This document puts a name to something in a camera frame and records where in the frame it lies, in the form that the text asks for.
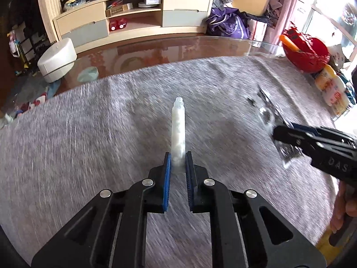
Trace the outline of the right hand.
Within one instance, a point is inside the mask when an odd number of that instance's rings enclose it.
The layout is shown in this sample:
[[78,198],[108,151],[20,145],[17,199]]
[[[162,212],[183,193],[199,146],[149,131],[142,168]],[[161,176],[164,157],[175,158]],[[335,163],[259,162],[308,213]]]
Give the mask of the right hand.
[[346,184],[343,181],[339,182],[339,191],[335,198],[333,214],[330,220],[330,228],[335,234],[343,226],[344,216],[356,217],[356,197],[349,200],[345,199]]

